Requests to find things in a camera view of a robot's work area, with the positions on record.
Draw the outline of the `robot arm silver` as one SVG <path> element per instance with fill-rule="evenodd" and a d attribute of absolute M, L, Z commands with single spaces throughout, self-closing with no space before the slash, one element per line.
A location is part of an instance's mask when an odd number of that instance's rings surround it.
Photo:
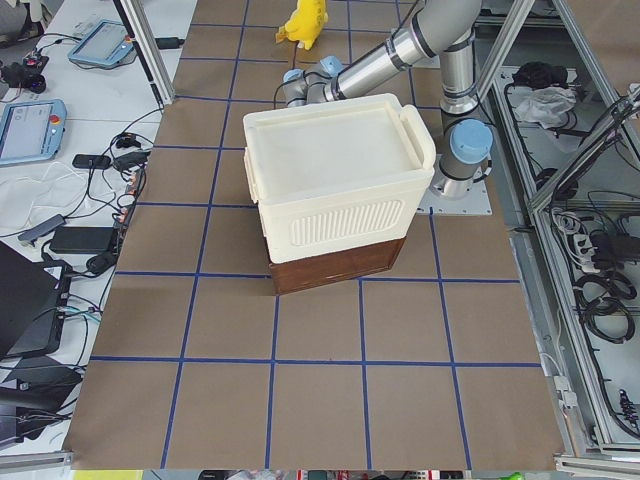
<path fill-rule="evenodd" d="M 359 98 L 405 77 L 418 106 L 440 110 L 438 183 L 478 182 L 477 164 L 467 168 L 466 177 L 455 175 L 465 168 L 452 138 L 481 105 L 474 32 L 481 6 L 479 1 L 349 1 L 350 65 L 326 57 L 288 71 L 276 91 L 288 106 L 300 106 Z"/>

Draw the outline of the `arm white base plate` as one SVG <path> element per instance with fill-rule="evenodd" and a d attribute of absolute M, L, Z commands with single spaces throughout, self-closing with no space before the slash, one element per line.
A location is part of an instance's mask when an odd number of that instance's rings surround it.
<path fill-rule="evenodd" d="M 477 181 L 484 173 L 483 164 L 476 166 L 470 179 L 457 181 L 441 172 L 441 158 L 442 154 L 436 155 L 433 181 L 424 192 L 416 213 L 440 216 L 491 216 L 493 210 L 486 182 Z"/>

